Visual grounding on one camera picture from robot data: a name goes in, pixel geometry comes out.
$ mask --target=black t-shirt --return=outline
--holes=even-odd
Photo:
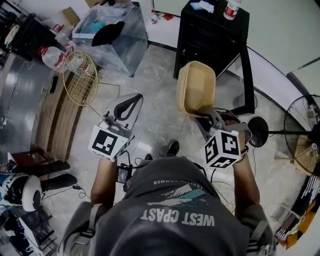
[[[124,199],[97,221],[93,255],[229,256],[275,249],[262,207],[253,205],[236,219],[184,157],[154,160],[130,184]],[[78,208],[67,235],[81,223],[86,208],[90,205]]]

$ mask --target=concrete floor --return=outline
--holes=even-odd
[[[78,178],[78,183],[90,195],[99,157],[88,150],[88,144],[94,125],[99,123],[100,115],[105,113],[110,101],[118,96],[130,93],[142,93],[143,105],[133,128],[135,138],[127,148],[131,163],[135,165],[136,158],[144,159],[147,153],[154,158],[160,157],[168,150],[171,140],[180,142],[178,156],[188,156],[194,162],[203,165],[199,155],[204,146],[200,130],[192,118],[176,110],[176,85],[173,78],[175,52],[151,45],[139,65],[134,77],[102,70],[99,74],[100,82],[95,100],[86,106],[82,113],[74,136],[70,159],[69,172]],[[216,107],[233,107],[233,98],[240,95],[243,89],[240,81],[228,73],[217,80],[215,92]],[[248,122],[255,116],[263,117],[270,130],[283,129],[284,113],[276,105],[259,93],[255,93],[257,108],[254,115],[242,117]],[[275,156],[286,156],[287,146],[281,135],[268,139],[261,147],[253,149],[249,146],[249,159],[255,179],[260,190],[261,205],[269,219],[271,228],[276,231],[280,226],[273,218],[273,214],[283,203],[292,206],[296,200],[306,175],[295,170],[288,161],[275,161]],[[122,155],[118,163],[128,164],[127,155]],[[211,177],[212,170],[206,170]],[[217,170],[213,175],[213,185],[219,191],[221,201],[233,207],[234,177],[232,167],[226,170]],[[115,203],[119,202],[125,193],[123,185],[116,184]],[[72,214],[83,200],[79,198],[79,191],[70,189],[54,195],[43,201],[43,206],[53,215],[51,226],[58,238],[63,235],[64,229]]]

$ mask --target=black shoe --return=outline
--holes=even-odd
[[[168,153],[166,154],[168,155],[177,155],[180,149],[180,144],[179,141],[174,140],[173,142],[171,142],[170,146],[169,146],[169,150]]]
[[[146,154],[144,160],[153,160],[151,154]]]

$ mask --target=tan plastic basket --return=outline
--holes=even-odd
[[[216,74],[198,61],[189,62],[179,71],[176,107],[179,111],[197,116],[200,109],[212,108],[215,97]]]

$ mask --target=person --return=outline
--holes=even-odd
[[[244,151],[242,132],[239,141]],[[179,142],[174,141],[168,157],[152,160],[147,155],[127,183],[123,200],[115,205],[117,163],[102,158],[91,189],[91,203],[83,202],[76,210],[58,255],[67,255],[63,252],[72,239],[78,246],[74,250],[81,251],[81,246],[88,243],[79,237],[92,238],[82,255],[274,255],[274,236],[260,205],[247,154],[233,165],[233,215],[196,165],[185,157],[176,157],[178,150]],[[103,210],[92,218],[93,205],[98,204]],[[84,232],[92,226],[92,219],[95,231]],[[75,232],[82,236],[71,239]],[[79,255],[71,251],[68,255]]]

